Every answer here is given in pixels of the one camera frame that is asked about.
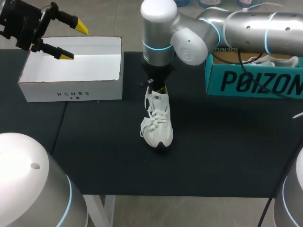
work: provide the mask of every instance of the blue led ring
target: blue led ring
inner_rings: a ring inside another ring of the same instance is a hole
[[[172,45],[168,46],[168,47],[165,47],[165,48],[152,48],[148,45],[145,44],[145,42],[142,40],[142,43],[144,44],[144,46],[146,46],[148,49],[151,49],[153,51],[165,51],[167,49],[169,49],[170,47],[172,47]]]
[[[60,220],[59,223],[56,225],[56,227],[59,227],[59,226],[63,223],[63,221],[64,221],[64,219],[66,218],[66,215],[67,215],[67,213],[68,213],[68,211],[69,211],[69,209],[70,209],[70,206],[71,206],[71,181],[70,181],[70,179],[68,178],[67,175],[66,175],[66,177],[67,177],[67,179],[68,179],[68,182],[70,183],[70,199],[69,199],[69,201],[68,201],[68,204],[67,204],[67,208],[66,208],[66,210],[65,210],[65,213],[63,214],[61,220]]]
[[[211,26],[214,27],[214,29],[216,30],[216,32],[218,34],[218,37],[219,37],[219,42],[217,44],[217,46],[218,46],[220,44],[220,42],[221,42],[221,36],[220,36],[219,30],[216,28],[216,26],[212,22],[210,22],[210,21],[208,21],[208,20],[206,20],[204,18],[199,18],[198,20],[202,20],[202,21],[204,21],[204,22],[206,22],[206,23],[208,23],[208,24],[210,24]]]
[[[288,216],[289,216],[290,219],[293,221],[293,223],[295,224],[295,226],[296,226],[296,227],[300,227],[300,226],[298,225],[298,223],[294,220],[293,216],[290,214],[290,212],[289,212],[289,210],[288,210],[288,208],[287,208],[287,206],[286,206],[286,202],[285,202],[285,198],[284,198],[284,186],[285,186],[286,179],[287,179],[287,177],[286,177],[285,180],[284,180],[283,188],[282,188],[282,197],[283,197],[284,207],[285,207],[285,210],[286,210]]]
[[[271,20],[273,19],[273,17],[274,17],[275,14],[276,14],[276,13],[273,13],[272,15],[270,15],[268,25],[270,24],[270,22],[271,22]],[[270,54],[270,52],[269,52],[269,50],[268,50],[268,46],[267,46],[267,36],[268,36],[268,26],[267,26],[267,28],[266,28],[266,30],[265,30],[264,47],[265,47],[266,52]]]

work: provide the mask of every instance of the black table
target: black table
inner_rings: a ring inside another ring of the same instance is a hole
[[[269,197],[303,137],[303,117],[292,120],[303,104],[207,96],[203,65],[176,58],[167,80],[174,141],[161,155],[139,135],[141,57],[125,53],[123,100],[67,104],[53,157],[81,192]]]
[[[52,154],[66,103],[28,103],[18,85],[28,52],[0,50],[0,133],[28,135]]]

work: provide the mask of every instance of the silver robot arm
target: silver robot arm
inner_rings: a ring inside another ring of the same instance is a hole
[[[170,64],[174,52],[199,65],[217,46],[303,56],[302,14],[209,8],[194,19],[178,13],[174,0],[145,0],[141,14],[143,56],[153,66]]]

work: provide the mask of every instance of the teal shoebox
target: teal shoebox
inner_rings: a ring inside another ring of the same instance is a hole
[[[239,62],[237,52],[214,52],[222,59]],[[243,53],[242,60],[258,56],[253,53]],[[291,56],[271,55],[274,58],[289,59]],[[303,59],[299,58],[299,67],[270,67],[245,65],[255,80],[273,91],[292,98],[303,98]],[[208,95],[241,96],[256,98],[280,98],[271,94],[244,75],[240,65],[225,64],[210,54],[205,63],[205,86]]]

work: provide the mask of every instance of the open box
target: open box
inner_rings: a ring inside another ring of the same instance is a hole
[[[121,37],[51,37],[44,43],[73,53],[74,60],[30,52],[18,82],[28,102],[122,99]]]
[[[237,52],[214,52],[218,57],[231,62],[239,62]],[[242,53],[243,61],[258,53]],[[278,59],[290,59],[291,56],[271,54]],[[267,88],[279,94],[292,98],[303,98],[303,59],[299,58],[299,67],[270,67],[259,65],[245,65],[254,79]],[[249,79],[240,65],[226,64],[217,60],[212,54],[205,63],[206,92],[213,96],[243,96],[259,98],[279,98],[263,90]]]

